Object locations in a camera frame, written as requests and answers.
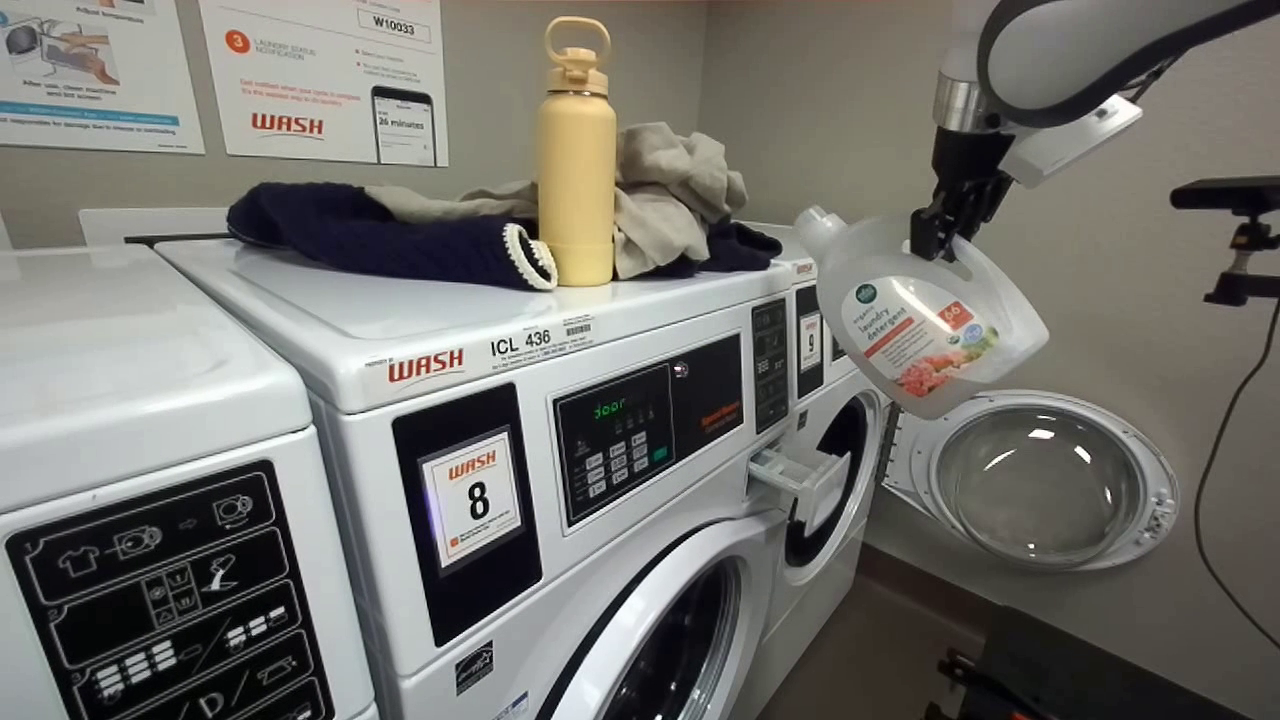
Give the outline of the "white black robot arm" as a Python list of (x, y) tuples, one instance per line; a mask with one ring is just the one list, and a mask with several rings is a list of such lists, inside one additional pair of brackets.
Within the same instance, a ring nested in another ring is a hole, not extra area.
[(932, 102), (937, 189), (909, 220), (914, 254), (954, 260), (1013, 183), (1093, 151), (1180, 58), (1278, 14), (1280, 0), (954, 0)]

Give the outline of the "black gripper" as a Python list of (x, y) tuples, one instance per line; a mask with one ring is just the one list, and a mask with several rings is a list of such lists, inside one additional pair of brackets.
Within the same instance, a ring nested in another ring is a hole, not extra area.
[(921, 260), (954, 257), (955, 242), (974, 242), (1009, 194), (1002, 162), (1013, 142), (1004, 131), (937, 131), (932, 172), (937, 203), (916, 209), (909, 220), (909, 246)]

